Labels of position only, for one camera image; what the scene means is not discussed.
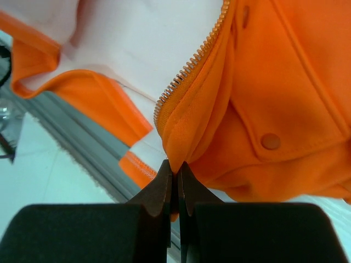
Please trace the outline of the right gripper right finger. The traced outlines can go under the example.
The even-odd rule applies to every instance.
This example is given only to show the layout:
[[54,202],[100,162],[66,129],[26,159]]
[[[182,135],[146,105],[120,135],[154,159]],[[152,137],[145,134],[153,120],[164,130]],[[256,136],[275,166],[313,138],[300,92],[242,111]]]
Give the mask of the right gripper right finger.
[[182,262],[347,262],[316,205],[223,202],[186,163],[178,197]]

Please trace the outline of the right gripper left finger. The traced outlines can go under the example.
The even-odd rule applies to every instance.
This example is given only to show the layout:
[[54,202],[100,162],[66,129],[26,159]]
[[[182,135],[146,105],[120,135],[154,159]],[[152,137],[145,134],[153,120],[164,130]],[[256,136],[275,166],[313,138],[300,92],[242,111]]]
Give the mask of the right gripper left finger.
[[11,220],[1,262],[166,262],[171,245],[172,171],[126,203],[33,204]]

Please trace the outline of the orange zip jacket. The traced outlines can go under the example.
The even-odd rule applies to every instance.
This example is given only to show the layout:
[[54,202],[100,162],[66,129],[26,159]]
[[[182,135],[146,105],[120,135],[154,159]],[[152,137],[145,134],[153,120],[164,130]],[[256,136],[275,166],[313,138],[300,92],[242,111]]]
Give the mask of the orange zip jacket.
[[1,1],[13,92],[119,138],[139,186],[189,163],[238,202],[350,202],[350,1]]

